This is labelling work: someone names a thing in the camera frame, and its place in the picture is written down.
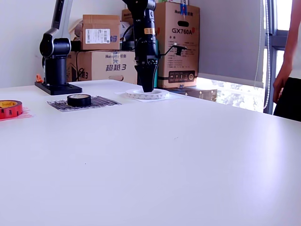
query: white wall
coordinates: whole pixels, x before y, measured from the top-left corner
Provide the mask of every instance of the white wall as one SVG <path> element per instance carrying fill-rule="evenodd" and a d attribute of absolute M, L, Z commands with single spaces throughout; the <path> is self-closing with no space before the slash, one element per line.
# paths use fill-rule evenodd
<path fill-rule="evenodd" d="M 39 45 L 51 26 L 55 2 L 0 0 L 0 88 L 33 85 L 36 74 L 43 74 Z M 83 14 L 121 16 L 122 9 L 122 0 L 73 0 L 69 26 Z"/>

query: person's hand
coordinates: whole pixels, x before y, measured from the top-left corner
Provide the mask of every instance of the person's hand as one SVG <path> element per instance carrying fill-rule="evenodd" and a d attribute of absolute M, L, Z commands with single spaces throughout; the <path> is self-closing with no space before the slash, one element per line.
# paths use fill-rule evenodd
<path fill-rule="evenodd" d="M 273 87 L 274 87 L 273 101 L 275 104 L 278 103 L 278 100 L 281 97 L 282 90 L 284 88 L 284 85 L 286 84 L 288 77 L 290 76 L 290 74 L 292 72 L 292 68 L 293 68 L 292 64 L 284 63 L 280 69 L 280 72 L 273 84 Z"/>

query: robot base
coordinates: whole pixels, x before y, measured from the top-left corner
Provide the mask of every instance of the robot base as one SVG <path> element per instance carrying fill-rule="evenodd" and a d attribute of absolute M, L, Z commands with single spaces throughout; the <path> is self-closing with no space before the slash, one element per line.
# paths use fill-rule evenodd
<path fill-rule="evenodd" d="M 44 83 L 41 82 L 35 82 L 34 84 L 36 87 L 39 87 L 41 90 L 45 91 L 46 93 L 52 96 L 82 93 L 83 91 L 82 88 L 70 84 L 63 86 L 46 86 Z"/>

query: black cable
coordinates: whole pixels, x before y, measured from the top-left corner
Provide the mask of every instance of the black cable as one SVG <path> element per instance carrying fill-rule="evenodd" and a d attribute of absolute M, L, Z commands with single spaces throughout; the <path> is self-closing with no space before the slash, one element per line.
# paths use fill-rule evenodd
<path fill-rule="evenodd" d="M 123 49 L 123 45 L 124 45 L 124 37 L 126 36 L 126 34 L 129 32 L 129 30 L 133 27 L 134 25 L 129 26 L 126 29 L 126 32 L 124 32 L 123 37 L 122 37 L 122 44 L 121 44 L 121 49 Z"/>
<path fill-rule="evenodd" d="M 85 69 L 84 68 L 80 68 L 79 70 L 78 70 L 78 55 L 79 55 L 79 53 L 80 52 L 77 52 L 77 54 L 76 54 L 76 75 L 77 75 L 77 77 L 76 77 L 76 80 L 78 80 L 79 81 L 79 78 L 84 74 L 85 75 Z"/>
<path fill-rule="evenodd" d="M 162 57 L 162 56 L 166 56 L 171 50 L 172 50 L 172 48 L 178 48 L 178 46 L 176 46 L 176 45 L 173 45 L 166 53 L 164 53 L 164 54 L 160 54 L 160 57 Z"/>
<path fill-rule="evenodd" d="M 135 45 L 135 47 L 134 48 L 132 48 L 130 51 L 133 51 L 137 46 L 138 46 L 138 43 L 140 42 L 142 40 L 142 38 L 140 38 L 138 41 L 137 41 L 137 43 L 136 43 L 136 45 Z"/>

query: tape roll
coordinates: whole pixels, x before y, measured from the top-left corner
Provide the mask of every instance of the tape roll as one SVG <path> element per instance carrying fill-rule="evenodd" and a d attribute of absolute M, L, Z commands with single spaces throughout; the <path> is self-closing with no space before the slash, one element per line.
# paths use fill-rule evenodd
<path fill-rule="evenodd" d="M 23 113 L 22 102 L 17 100 L 0 100 L 0 119 L 15 118 Z"/>
<path fill-rule="evenodd" d="M 161 89 L 154 89 L 151 93 L 144 93 L 142 89 L 131 89 L 126 92 L 127 97 L 140 100 L 159 100 L 169 97 L 169 92 Z"/>
<path fill-rule="evenodd" d="M 91 96 L 87 94 L 75 94 L 67 97 L 67 104 L 72 107 L 86 107 L 91 105 Z"/>

